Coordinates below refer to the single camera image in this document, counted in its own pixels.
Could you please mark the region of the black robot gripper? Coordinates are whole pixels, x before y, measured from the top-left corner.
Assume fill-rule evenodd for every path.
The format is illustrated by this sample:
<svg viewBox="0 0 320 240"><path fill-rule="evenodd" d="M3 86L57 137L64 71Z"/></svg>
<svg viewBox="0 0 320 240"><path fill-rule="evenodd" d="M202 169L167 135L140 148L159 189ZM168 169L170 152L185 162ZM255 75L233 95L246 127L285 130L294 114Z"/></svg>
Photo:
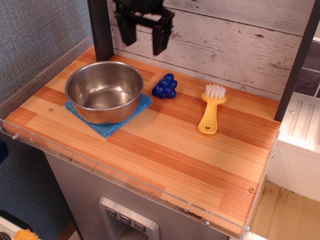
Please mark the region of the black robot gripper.
<svg viewBox="0 0 320 240"><path fill-rule="evenodd" d="M123 42L130 46L137 41L136 25L152 28L153 54L158 56L167 49L175 14L163 6L163 0L114 0L115 16ZM160 16L155 21L145 15Z"/></svg>

